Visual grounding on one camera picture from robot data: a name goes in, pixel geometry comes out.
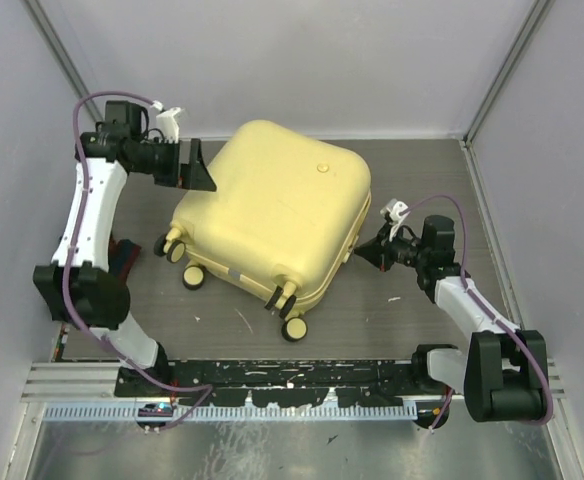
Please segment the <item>yellow suitcase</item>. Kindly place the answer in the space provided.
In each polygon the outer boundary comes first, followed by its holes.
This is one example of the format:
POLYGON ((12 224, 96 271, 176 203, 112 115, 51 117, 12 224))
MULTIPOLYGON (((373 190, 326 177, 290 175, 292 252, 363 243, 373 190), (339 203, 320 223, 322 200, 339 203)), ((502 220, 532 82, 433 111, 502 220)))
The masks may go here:
POLYGON ((277 311, 282 335, 308 333, 304 314, 324 297, 358 240, 371 172, 356 152, 252 120, 208 165, 216 189, 189 190, 155 251, 188 263, 184 286, 211 273, 277 311))

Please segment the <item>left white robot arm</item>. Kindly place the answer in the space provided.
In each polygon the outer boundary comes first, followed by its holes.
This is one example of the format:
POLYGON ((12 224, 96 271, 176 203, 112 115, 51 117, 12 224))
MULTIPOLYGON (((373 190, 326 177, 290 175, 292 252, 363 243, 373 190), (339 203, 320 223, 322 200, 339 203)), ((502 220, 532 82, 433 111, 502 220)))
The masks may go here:
POLYGON ((76 178, 65 230, 33 283, 55 321, 66 322, 114 354, 150 396, 179 392, 163 346, 131 313, 127 285, 109 268, 109 245, 120 195, 132 174, 158 186, 213 192, 216 185, 190 142, 182 163, 182 109, 124 92, 106 91, 105 117, 91 131, 75 127, 76 178))

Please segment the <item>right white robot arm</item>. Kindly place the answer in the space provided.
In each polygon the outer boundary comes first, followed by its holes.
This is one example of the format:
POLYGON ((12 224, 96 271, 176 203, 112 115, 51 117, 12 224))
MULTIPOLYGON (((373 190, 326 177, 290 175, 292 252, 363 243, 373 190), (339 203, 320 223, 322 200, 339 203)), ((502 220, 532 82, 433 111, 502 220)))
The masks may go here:
POLYGON ((443 384, 461 393, 477 422, 546 424, 553 398, 544 337, 518 327, 489 304, 457 262, 454 243, 454 221, 430 215, 420 235, 387 219, 373 239, 354 250, 382 272, 395 264, 414 269, 419 289, 469 340, 467 353, 446 345, 418 347, 412 385, 424 394, 443 384))

